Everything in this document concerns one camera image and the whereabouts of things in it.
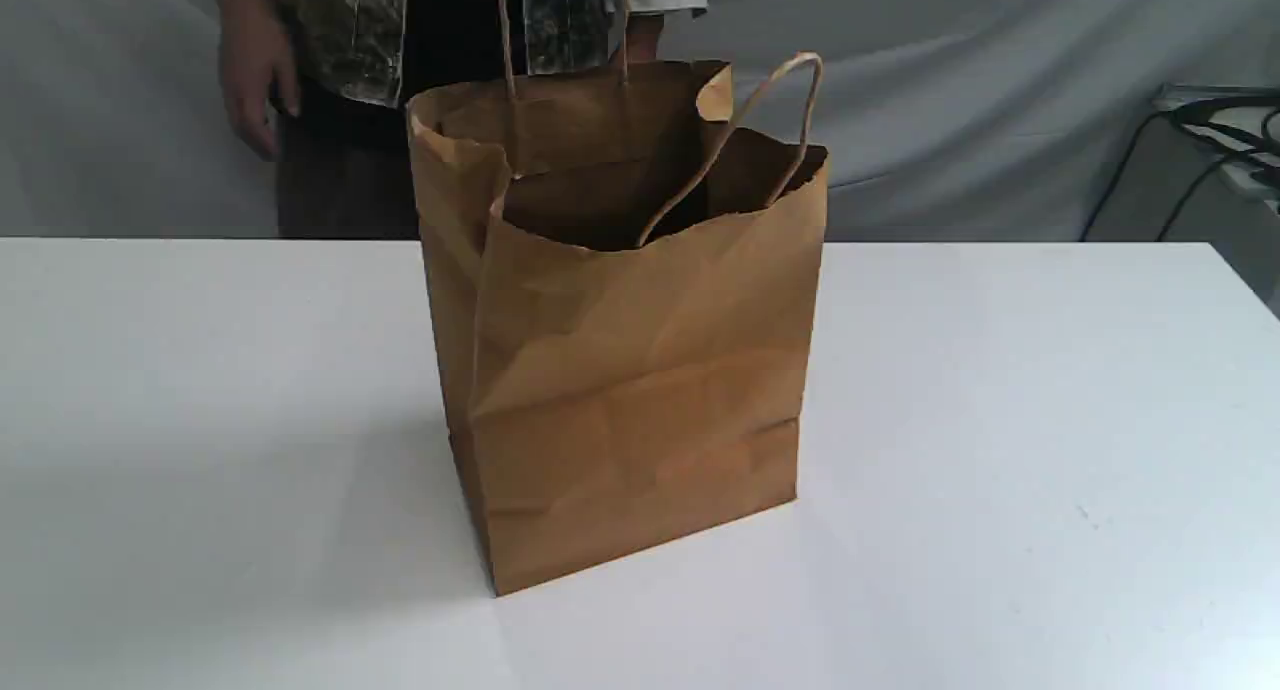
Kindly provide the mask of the person's left hand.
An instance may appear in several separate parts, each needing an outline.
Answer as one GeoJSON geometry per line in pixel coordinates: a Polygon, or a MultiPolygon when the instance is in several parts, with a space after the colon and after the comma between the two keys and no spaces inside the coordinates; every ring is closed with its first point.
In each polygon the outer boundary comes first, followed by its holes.
{"type": "Polygon", "coordinates": [[[660,35],[666,26],[663,14],[628,15],[622,46],[620,49],[625,65],[650,64],[657,61],[660,35]]]}

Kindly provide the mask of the person's right hand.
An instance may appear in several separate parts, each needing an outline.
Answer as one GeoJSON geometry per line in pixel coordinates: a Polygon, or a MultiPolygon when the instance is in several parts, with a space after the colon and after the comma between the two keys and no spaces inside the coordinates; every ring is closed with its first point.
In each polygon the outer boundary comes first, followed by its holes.
{"type": "Polygon", "coordinates": [[[219,79],[227,122],[252,152],[279,152],[275,113],[300,116],[301,90],[287,29],[265,0],[219,5],[219,79]]]}

